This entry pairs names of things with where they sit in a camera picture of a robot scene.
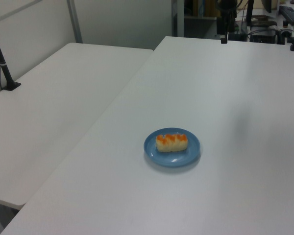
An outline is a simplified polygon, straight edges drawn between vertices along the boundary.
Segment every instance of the black stand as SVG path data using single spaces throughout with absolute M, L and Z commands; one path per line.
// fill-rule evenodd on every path
M 0 67 L 2 68 L 3 74 L 6 79 L 6 87 L 4 87 L 3 90 L 12 91 L 21 85 L 19 82 L 13 81 L 10 71 L 8 69 L 8 66 L 6 65 L 1 49 L 0 49 Z

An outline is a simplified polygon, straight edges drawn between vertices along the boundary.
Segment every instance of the orange topping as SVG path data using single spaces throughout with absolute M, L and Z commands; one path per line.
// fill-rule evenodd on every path
M 169 144 L 169 141 L 175 142 L 175 138 L 177 138 L 179 141 L 187 141 L 187 137 L 185 134 L 165 134 L 164 138 L 162 135 L 158 135 L 156 139 L 162 144 Z

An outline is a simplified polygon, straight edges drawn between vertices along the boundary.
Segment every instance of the desk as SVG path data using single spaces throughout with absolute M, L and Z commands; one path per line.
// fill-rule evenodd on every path
M 164 127 L 200 161 L 149 161 Z M 2 233 L 31 234 L 294 234 L 294 52 L 166 37 Z
M 151 53 L 68 44 L 0 92 L 0 203 L 20 209 Z

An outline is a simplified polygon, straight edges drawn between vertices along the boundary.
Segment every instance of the monitor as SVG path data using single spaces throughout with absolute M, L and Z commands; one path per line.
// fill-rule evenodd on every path
M 272 9 L 272 1 L 271 0 L 261 0 L 264 8 L 266 11 L 268 11 L 269 13 L 271 13 L 271 9 Z

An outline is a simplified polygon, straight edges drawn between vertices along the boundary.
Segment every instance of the black device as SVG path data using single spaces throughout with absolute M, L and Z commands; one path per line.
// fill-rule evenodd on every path
M 261 3 L 263 4 L 265 10 L 271 13 L 272 0 L 261 0 Z
M 290 6 L 280 6 L 279 14 L 281 14 L 289 24 L 294 25 L 294 9 Z
M 0 49 L 0 68 L 2 69 L 6 79 L 6 87 L 3 87 L 3 90 L 12 91 L 21 85 L 19 82 L 13 81 L 10 71 L 8 69 L 8 66 L 6 65 L 1 49 Z
M 252 31 L 254 31 L 255 33 L 250 35 L 249 41 L 251 43 L 275 44 L 276 31 L 274 30 L 264 31 L 263 27 L 253 27 Z

